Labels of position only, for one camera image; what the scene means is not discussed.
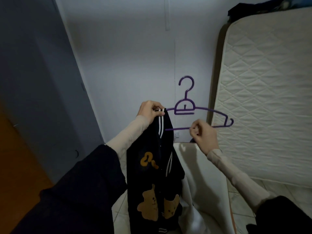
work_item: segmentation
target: white wall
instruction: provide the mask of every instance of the white wall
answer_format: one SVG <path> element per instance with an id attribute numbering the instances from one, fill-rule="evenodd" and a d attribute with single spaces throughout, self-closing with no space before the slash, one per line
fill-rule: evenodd
<path id="1" fill-rule="evenodd" d="M 216 40 L 227 11 L 239 2 L 267 0 L 170 0 L 165 31 L 164 0 L 56 0 L 104 141 L 136 116 L 142 101 L 174 107 L 195 80 L 189 98 L 207 107 Z M 190 126 L 207 112 L 175 116 Z M 177 141 L 188 142 L 188 131 Z"/>

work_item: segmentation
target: hand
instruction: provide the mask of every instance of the hand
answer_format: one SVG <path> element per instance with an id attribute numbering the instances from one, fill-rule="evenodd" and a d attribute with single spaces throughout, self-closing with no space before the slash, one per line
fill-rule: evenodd
<path id="1" fill-rule="evenodd" d="M 190 135 L 205 155 L 211 150 L 219 148 L 216 130 L 203 120 L 198 119 L 193 122 L 190 127 Z"/>
<path id="2" fill-rule="evenodd" d="M 154 121 L 154 118 L 157 116 L 163 116 L 165 113 L 164 112 L 155 112 L 154 110 L 156 109 L 163 109 L 164 107 L 159 103 L 159 102 L 154 102 L 154 101 L 146 101 L 142 102 L 140 109 L 138 111 L 138 115 L 145 116 L 150 124 Z"/>

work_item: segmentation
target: beige sleeve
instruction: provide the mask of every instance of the beige sleeve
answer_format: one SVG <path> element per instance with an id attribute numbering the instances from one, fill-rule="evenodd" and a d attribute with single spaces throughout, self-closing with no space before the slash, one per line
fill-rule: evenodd
<path id="1" fill-rule="evenodd" d="M 220 149 L 210 151 L 207 158 L 228 178 L 254 213 L 264 201 L 273 198 L 268 191 L 232 164 Z"/>
<path id="2" fill-rule="evenodd" d="M 149 126 L 149 121 L 144 116 L 137 116 L 135 120 L 123 129 L 116 137 L 106 143 L 109 147 L 116 151 L 118 157 L 121 158 L 126 153 L 127 149 L 134 141 L 145 131 Z"/>

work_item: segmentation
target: mattress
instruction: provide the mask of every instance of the mattress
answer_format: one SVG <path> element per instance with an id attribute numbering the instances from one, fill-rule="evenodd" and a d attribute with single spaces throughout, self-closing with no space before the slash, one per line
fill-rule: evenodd
<path id="1" fill-rule="evenodd" d="M 251 177 L 312 187 L 311 20 L 308 7 L 245 17 L 227 31 L 215 109 L 234 124 L 218 140 Z"/>

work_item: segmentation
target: wooden door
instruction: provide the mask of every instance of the wooden door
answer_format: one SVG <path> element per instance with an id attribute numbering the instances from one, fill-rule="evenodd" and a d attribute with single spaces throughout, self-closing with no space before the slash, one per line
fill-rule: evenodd
<path id="1" fill-rule="evenodd" d="M 13 125 L 0 108 L 0 227 L 9 233 L 39 202 L 39 192 L 52 186 Z"/>

